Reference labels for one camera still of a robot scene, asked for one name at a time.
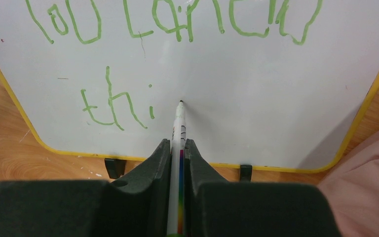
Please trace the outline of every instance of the pink fabric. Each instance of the pink fabric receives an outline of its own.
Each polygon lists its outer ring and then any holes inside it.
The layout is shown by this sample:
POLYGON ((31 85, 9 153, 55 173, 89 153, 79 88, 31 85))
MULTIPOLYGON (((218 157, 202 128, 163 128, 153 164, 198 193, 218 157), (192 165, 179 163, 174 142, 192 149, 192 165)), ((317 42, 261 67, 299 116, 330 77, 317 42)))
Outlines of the pink fabric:
POLYGON ((379 132, 345 156, 318 188, 344 237, 379 237, 379 132))

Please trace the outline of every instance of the wooden floor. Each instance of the wooden floor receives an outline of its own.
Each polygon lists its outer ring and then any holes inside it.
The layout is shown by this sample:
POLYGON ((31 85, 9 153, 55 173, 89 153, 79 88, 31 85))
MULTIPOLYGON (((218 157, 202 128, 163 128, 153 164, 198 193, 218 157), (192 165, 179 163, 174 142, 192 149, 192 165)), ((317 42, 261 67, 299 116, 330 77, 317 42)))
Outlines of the wooden floor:
MULTIPOLYGON (((379 91, 345 153, 379 130, 379 91)), ((127 162, 126 171, 138 162, 127 162)), ((238 170, 217 168, 228 180, 238 180, 238 170)), ((326 172, 293 174, 254 171, 254 181, 293 181, 317 184, 326 172)), ((101 158, 57 155, 41 147, 0 82, 0 180, 108 179, 101 158)))

